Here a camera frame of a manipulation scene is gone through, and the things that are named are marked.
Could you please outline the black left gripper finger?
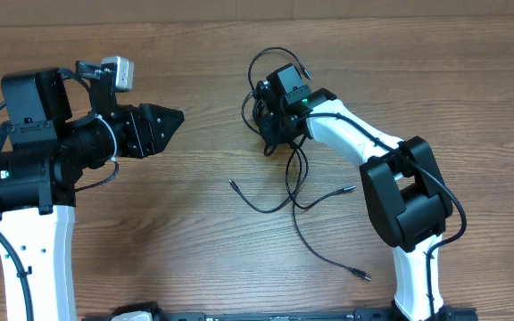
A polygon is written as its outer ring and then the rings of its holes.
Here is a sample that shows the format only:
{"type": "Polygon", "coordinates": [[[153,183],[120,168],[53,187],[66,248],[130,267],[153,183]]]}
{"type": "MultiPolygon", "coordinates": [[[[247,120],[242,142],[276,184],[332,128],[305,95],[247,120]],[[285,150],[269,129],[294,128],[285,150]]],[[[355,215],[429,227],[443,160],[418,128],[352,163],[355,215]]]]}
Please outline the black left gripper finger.
{"type": "Polygon", "coordinates": [[[163,152],[171,139],[172,133],[150,130],[150,141],[146,145],[147,155],[155,155],[163,152]]]}
{"type": "Polygon", "coordinates": [[[150,103],[139,105],[154,138],[171,138],[185,120],[183,111],[150,103]]]}

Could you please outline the black USB cable thick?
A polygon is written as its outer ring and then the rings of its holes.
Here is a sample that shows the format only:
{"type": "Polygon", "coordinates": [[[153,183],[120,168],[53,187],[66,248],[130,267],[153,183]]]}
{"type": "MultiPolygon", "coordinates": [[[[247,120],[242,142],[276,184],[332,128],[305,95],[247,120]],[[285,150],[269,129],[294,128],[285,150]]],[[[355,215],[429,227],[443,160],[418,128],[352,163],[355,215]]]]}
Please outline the black USB cable thick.
{"type": "Polygon", "coordinates": [[[305,121],[298,120],[305,111],[287,111],[286,95],[278,95],[268,80],[261,80],[255,89],[244,99],[241,117],[247,127],[258,134],[264,141],[263,154],[271,156],[281,144],[289,144],[292,148],[302,146],[306,138],[310,138],[305,128],[305,121]],[[249,124],[245,116],[245,106],[250,98],[254,99],[252,119],[256,127],[249,124]]]}

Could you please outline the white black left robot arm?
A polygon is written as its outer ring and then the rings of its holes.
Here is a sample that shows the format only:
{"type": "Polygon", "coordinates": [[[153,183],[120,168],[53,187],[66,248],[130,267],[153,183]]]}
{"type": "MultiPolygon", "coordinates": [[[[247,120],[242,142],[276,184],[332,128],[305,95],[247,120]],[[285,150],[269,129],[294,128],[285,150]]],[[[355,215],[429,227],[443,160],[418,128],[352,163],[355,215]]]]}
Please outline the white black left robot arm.
{"type": "Polygon", "coordinates": [[[11,320],[73,320],[76,195],[85,169],[162,152],[182,111],[121,105],[132,72],[79,62],[2,78],[0,257],[11,320]]]}

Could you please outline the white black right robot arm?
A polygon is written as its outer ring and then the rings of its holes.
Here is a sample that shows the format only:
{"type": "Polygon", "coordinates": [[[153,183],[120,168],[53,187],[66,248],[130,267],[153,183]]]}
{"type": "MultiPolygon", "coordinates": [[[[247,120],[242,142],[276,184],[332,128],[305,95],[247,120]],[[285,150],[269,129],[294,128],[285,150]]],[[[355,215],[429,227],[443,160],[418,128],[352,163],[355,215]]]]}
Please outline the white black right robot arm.
{"type": "Polygon", "coordinates": [[[313,91],[302,64],[287,64],[250,85],[252,116],[245,125],[260,135],[270,156],[288,144],[300,158],[306,139],[340,153],[360,172],[369,220],[392,249],[396,291],[386,314],[400,320],[439,320],[448,310],[439,290],[437,254],[445,222],[458,204],[444,183],[428,142],[390,136],[352,114],[326,88],[313,91]]]}

